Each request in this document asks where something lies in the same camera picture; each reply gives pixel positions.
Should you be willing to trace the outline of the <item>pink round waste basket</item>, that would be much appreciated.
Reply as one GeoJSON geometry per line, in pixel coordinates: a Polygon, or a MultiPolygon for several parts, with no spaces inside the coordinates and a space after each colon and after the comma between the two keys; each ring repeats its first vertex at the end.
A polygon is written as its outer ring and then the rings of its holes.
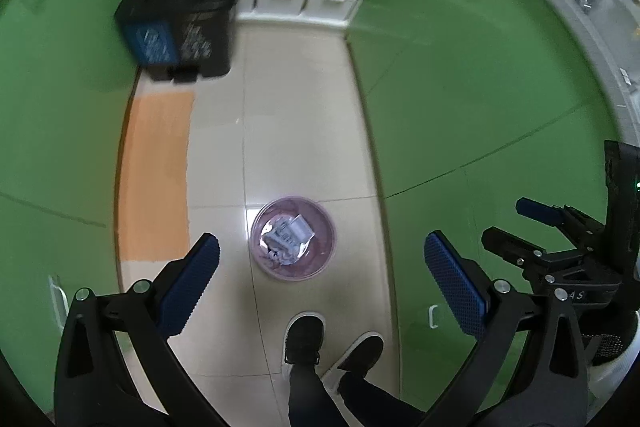
{"type": "Polygon", "coordinates": [[[301,282],[331,261],[337,235],[329,213],[303,196],[282,197],[246,210],[248,250],[270,277],[301,282]]]}

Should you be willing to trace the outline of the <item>black dual recycling bin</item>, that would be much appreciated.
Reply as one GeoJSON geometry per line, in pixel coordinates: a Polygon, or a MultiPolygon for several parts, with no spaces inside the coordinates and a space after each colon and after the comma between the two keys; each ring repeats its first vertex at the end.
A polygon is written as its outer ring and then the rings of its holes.
{"type": "Polygon", "coordinates": [[[114,19],[155,81],[193,82],[231,70],[236,0],[122,0],[114,19]]]}

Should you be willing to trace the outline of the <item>left black shoe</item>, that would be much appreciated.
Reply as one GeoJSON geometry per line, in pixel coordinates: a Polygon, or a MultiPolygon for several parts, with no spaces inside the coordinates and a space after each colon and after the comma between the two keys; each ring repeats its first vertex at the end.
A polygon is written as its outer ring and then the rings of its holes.
{"type": "Polygon", "coordinates": [[[326,320],[314,311],[303,311],[292,317],[283,335],[281,375],[288,381],[292,369],[300,365],[315,369],[326,333],[326,320]]]}

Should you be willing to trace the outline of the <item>right black shoe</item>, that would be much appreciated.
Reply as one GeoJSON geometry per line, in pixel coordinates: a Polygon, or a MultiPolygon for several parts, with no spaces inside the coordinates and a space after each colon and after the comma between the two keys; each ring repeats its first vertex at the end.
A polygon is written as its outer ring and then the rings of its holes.
{"type": "Polygon", "coordinates": [[[322,376],[326,391],[337,395],[344,376],[366,377],[378,363],[384,347],[384,338],[380,333],[366,332],[360,335],[322,376]]]}

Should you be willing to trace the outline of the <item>orange floor mat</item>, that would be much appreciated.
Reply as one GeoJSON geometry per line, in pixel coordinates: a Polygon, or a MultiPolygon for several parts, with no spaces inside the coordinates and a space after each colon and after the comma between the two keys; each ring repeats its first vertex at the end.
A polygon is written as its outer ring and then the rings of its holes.
{"type": "Polygon", "coordinates": [[[167,261],[190,247],[186,201],[194,94],[160,92],[132,101],[117,196],[122,261],[167,261]]]}

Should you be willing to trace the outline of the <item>black shoe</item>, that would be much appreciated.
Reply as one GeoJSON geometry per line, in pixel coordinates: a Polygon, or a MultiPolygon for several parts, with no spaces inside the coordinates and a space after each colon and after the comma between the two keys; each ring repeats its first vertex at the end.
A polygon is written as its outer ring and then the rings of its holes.
{"type": "Polygon", "coordinates": [[[378,363],[384,347],[384,338],[380,333],[366,332],[360,335],[322,376],[326,391],[337,395],[344,376],[366,377],[378,363]]]}
{"type": "Polygon", "coordinates": [[[303,311],[292,317],[283,335],[281,375],[288,381],[292,369],[300,365],[315,369],[326,333],[326,320],[314,311],[303,311]]]}

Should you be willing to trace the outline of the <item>white storage box middle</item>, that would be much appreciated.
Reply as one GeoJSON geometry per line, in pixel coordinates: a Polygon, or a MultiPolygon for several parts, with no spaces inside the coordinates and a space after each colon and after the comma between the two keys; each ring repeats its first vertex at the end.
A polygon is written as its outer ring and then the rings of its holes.
{"type": "Polygon", "coordinates": [[[359,0],[306,0],[302,9],[305,20],[326,26],[345,27],[359,0]]]}

